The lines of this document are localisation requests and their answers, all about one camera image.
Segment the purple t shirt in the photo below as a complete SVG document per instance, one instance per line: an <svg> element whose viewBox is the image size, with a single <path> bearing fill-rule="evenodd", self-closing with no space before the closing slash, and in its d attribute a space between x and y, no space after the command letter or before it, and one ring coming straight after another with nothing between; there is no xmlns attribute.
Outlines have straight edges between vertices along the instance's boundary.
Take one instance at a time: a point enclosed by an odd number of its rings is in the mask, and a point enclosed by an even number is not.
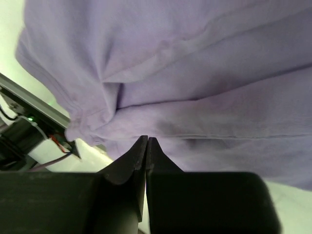
<svg viewBox="0 0 312 234"><path fill-rule="evenodd" d="M312 188L309 0L28 0L16 59L69 140Z"/></svg>

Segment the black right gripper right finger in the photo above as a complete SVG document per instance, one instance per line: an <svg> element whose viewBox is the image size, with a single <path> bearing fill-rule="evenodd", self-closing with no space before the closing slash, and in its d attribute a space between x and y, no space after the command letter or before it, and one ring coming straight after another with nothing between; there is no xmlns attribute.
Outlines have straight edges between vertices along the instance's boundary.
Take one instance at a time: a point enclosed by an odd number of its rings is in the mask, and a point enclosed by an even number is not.
<svg viewBox="0 0 312 234"><path fill-rule="evenodd" d="M149 138L146 194L153 234L279 234L264 181L249 172L184 172Z"/></svg>

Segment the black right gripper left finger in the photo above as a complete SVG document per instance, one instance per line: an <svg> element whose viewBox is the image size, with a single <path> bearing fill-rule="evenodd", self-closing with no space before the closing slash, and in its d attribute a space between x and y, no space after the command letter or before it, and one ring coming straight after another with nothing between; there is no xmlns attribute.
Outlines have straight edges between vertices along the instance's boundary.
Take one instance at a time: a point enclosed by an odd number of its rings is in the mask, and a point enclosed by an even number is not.
<svg viewBox="0 0 312 234"><path fill-rule="evenodd" d="M3 172L3 234L135 234L142 221L147 136L96 173Z"/></svg>

